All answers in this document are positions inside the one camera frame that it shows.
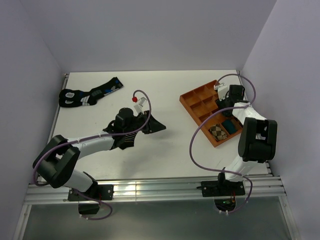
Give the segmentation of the black white striped sock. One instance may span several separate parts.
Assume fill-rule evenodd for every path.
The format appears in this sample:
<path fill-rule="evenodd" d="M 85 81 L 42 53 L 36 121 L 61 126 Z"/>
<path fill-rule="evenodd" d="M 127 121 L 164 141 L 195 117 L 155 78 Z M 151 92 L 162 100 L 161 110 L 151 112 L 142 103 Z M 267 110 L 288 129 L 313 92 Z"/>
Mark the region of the black white striped sock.
<path fill-rule="evenodd" d="M 137 132 L 120 136 L 117 142 L 117 147 L 121 150 L 133 147 L 135 145 L 136 135 Z"/>

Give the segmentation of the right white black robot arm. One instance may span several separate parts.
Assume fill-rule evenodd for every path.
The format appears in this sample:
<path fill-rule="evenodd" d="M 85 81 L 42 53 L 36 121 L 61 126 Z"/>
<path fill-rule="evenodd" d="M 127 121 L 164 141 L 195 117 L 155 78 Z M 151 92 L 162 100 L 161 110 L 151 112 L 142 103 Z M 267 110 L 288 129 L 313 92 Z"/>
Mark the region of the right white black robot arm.
<path fill-rule="evenodd" d="M 217 87 L 219 101 L 217 105 L 228 109 L 241 124 L 237 152 L 234 161 L 218 174 L 214 190 L 218 196 L 244 195 L 242 176 L 247 175 L 255 166 L 272 160 L 276 152 L 278 124 L 260 115 L 252 105 L 244 100 L 245 88 L 232 84 L 226 90 Z"/>

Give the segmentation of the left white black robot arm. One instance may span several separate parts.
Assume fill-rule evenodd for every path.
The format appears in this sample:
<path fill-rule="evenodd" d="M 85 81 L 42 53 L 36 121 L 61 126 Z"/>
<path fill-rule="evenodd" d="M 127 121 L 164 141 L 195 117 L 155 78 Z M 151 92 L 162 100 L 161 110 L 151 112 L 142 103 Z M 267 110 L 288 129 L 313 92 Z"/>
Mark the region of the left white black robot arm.
<path fill-rule="evenodd" d="M 96 135 L 74 140 L 62 135 L 54 136 L 32 167 L 52 188 L 68 187 L 73 194 L 86 200 L 97 200 L 103 191 L 92 176 L 75 169 L 77 161 L 98 152 L 131 148 L 138 132 L 148 135 L 165 129 L 166 126 L 157 121 L 149 110 L 134 115 L 132 109 L 121 108 L 115 119 Z"/>

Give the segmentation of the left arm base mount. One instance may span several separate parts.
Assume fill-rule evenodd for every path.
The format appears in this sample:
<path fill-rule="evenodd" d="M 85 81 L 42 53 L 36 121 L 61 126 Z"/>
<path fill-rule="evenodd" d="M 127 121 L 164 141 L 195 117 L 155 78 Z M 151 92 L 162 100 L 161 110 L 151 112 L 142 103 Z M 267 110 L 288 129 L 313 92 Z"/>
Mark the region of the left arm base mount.
<path fill-rule="evenodd" d="M 72 189 L 67 197 L 67 200 L 70 202 L 77 202 L 77 201 L 88 201 L 90 199 L 95 200 L 107 200 L 110 201 L 113 199 L 114 193 L 114 185 L 112 184 L 97 184 L 96 186 L 90 187 L 86 192 L 80 192 L 82 195 L 77 193 L 74 189 Z"/>

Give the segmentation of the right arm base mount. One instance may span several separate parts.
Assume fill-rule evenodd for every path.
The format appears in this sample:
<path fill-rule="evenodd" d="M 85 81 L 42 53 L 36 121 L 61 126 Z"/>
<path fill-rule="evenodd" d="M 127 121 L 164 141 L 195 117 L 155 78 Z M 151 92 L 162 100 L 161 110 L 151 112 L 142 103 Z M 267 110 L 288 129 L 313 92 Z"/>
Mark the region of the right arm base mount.
<path fill-rule="evenodd" d="M 203 197 L 231 197 L 246 194 L 243 182 L 224 182 L 218 180 L 202 181 L 197 189 L 201 190 Z"/>

